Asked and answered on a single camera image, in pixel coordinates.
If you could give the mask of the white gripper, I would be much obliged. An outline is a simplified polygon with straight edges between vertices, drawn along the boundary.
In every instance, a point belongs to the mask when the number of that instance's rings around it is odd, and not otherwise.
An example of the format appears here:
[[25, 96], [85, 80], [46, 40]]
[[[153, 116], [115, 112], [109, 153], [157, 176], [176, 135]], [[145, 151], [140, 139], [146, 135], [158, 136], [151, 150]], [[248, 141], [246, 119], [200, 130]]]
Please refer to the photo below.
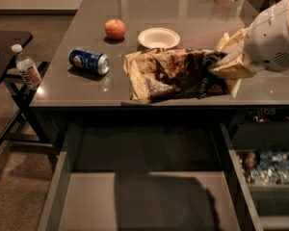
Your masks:
[[208, 68], [213, 75], [225, 80], [233, 97], [237, 95], [242, 80], [253, 76], [248, 68], [254, 68], [255, 62], [245, 54], [243, 44], [248, 30], [248, 28], [240, 29], [232, 36], [224, 33], [216, 50], [225, 53], [225, 56], [220, 60], [220, 66]]

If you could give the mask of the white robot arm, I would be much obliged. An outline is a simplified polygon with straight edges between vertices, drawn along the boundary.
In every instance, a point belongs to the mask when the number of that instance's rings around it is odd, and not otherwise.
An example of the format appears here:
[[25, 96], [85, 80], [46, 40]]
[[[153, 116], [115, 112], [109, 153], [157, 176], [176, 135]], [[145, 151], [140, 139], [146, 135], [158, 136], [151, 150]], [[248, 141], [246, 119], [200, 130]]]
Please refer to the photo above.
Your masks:
[[263, 70], [289, 70], [289, 0], [281, 0], [260, 13], [248, 28], [232, 36], [224, 33], [216, 51], [225, 56], [208, 69], [226, 79], [232, 93], [237, 91], [240, 79]]

